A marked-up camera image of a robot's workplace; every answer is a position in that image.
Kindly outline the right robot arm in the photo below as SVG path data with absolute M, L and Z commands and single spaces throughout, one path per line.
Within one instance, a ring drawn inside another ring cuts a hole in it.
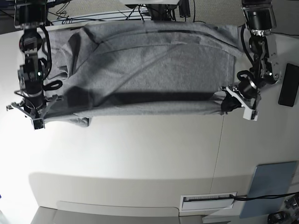
M 18 70 L 20 103 L 11 103 L 7 109 L 19 109 L 32 121 L 42 121 L 50 108 L 61 96 L 45 96 L 46 91 L 55 91 L 63 83 L 56 80 L 45 84 L 52 69 L 52 54 L 49 33 L 46 30 L 45 0 L 17 0 L 14 5 L 14 23 L 23 30 L 19 49 L 24 54 L 24 64 Z

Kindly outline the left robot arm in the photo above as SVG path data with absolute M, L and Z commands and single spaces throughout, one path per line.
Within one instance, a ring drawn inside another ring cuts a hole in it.
M 272 2 L 243 0 L 242 10 L 246 22 L 241 27 L 241 44 L 252 67 L 237 73 L 238 84 L 222 88 L 226 94 L 221 104 L 223 112 L 240 107 L 256 112 L 260 91 L 281 78 L 276 40 L 271 32 L 277 26 Z

